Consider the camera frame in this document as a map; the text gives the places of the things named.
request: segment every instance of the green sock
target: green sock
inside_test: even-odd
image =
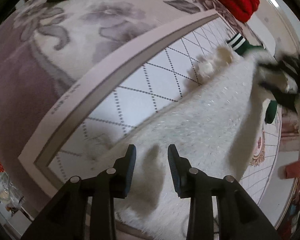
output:
[[[251,45],[240,33],[237,33],[232,39],[227,41],[227,44],[230,45],[231,48],[234,50],[234,52],[236,52],[240,56],[243,56],[250,49],[254,49],[254,48],[264,49],[263,46]],[[277,105],[278,105],[277,101],[274,100],[270,101],[266,111],[266,117],[265,117],[266,123],[273,123],[273,120],[277,113]]]

